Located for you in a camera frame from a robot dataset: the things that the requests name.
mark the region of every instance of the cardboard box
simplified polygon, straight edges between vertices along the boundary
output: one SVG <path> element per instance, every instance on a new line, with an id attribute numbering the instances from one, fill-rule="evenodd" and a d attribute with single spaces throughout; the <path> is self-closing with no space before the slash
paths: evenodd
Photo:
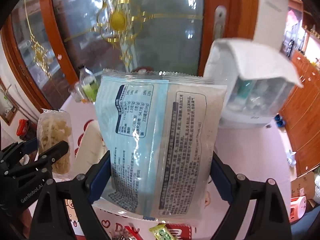
<path id="1" fill-rule="evenodd" d="M 312 171 L 291 182 L 291 197 L 306 196 L 312 199 L 315 196 L 315 176 Z"/>

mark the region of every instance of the water bottle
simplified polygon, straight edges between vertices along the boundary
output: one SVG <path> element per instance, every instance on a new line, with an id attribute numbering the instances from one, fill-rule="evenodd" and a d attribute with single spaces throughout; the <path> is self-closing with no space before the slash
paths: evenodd
<path id="1" fill-rule="evenodd" d="M 93 75 L 93 73 L 85 67 L 85 65 L 82 65 L 80 68 L 80 78 L 79 83 L 82 86 L 82 89 L 88 99 L 95 103 L 98 93 L 98 83 Z"/>

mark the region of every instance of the black clamp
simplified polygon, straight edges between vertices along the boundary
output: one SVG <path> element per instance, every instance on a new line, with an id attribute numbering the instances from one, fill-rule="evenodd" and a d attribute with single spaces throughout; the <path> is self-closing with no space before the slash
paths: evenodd
<path id="1" fill-rule="evenodd" d="M 0 208 L 8 217 L 17 217 L 40 195 L 45 181 L 52 178 L 52 164 L 65 155 L 69 146 L 62 141 L 41 155 L 37 161 L 19 165 L 25 155 L 37 150 L 37 141 L 14 143 L 0 152 Z"/>
<path id="2" fill-rule="evenodd" d="M 76 239 L 68 219 L 65 199 L 72 199 L 87 240 L 110 240 L 91 206 L 101 196 L 110 178 L 110 171 L 108 151 L 86 174 L 78 174 L 71 181 L 59 183 L 53 179 L 47 180 L 32 220 L 30 240 Z M 273 179 L 256 182 L 243 174 L 236 175 L 215 153 L 210 175 L 221 198 L 230 204 L 211 240 L 236 239 L 251 199 L 257 201 L 246 240 L 292 239 L 287 211 Z"/>

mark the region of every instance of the snack package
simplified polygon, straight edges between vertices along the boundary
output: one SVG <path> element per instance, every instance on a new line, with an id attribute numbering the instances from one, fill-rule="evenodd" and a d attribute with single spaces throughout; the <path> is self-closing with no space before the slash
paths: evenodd
<path id="1" fill-rule="evenodd" d="M 123 230 L 117 232 L 116 235 L 112 237 L 112 240 L 143 240 L 141 236 L 136 233 L 131 227 L 124 226 Z"/>
<path id="2" fill-rule="evenodd" d="M 144 219 L 195 225 L 225 93 L 202 77 L 104 71 L 95 106 L 111 179 L 101 197 Z"/>
<path id="3" fill-rule="evenodd" d="M 69 113 L 43 109 L 38 121 L 37 139 L 39 154 L 61 141 L 69 144 L 69 151 L 52 164 L 52 174 L 54 178 L 71 179 L 75 154 Z"/>
<path id="4" fill-rule="evenodd" d="M 165 227 L 165 224 L 149 228 L 149 231 L 152 232 L 158 240 L 175 240 L 169 230 Z"/>

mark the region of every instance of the wooden door frame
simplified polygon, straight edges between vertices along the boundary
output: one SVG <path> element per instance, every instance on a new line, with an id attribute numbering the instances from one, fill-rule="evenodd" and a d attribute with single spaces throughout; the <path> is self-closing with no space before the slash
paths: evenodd
<path id="1" fill-rule="evenodd" d="M 204 0 L 201 52 L 198 76 L 203 76 L 213 40 L 215 9 L 223 5 L 227 9 L 224 38 L 253 39 L 258 17 L 259 0 Z"/>
<path id="2" fill-rule="evenodd" d="M 0 34 L 4 54 L 7 58 L 8 64 L 24 93 L 40 113 L 42 113 L 41 108 L 52 109 L 47 99 L 37 87 L 32 76 L 27 70 L 24 60 L 22 59 L 14 37 L 11 16 L 9 16 L 5 21 Z"/>
<path id="3" fill-rule="evenodd" d="M 64 47 L 54 15 L 52 0 L 39 0 L 39 2 L 44 28 L 52 50 L 58 60 L 62 72 L 65 74 L 66 80 L 70 85 L 73 85 L 79 81 L 79 78 Z"/>
<path id="4" fill-rule="evenodd" d="M 79 81 L 79 79 L 62 42 L 54 16 L 52 0 L 39 0 L 39 4 L 49 43 L 67 82 L 72 85 Z M 52 106 L 34 82 L 20 54 L 13 33 L 11 15 L 2 27 L 0 35 L 4 53 L 11 71 L 31 103 L 40 113 L 42 113 L 42 108 L 52 109 Z"/>
<path id="5" fill-rule="evenodd" d="M 288 6 L 303 13 L 303 2 L 301 0 L 288 0 Z"/>

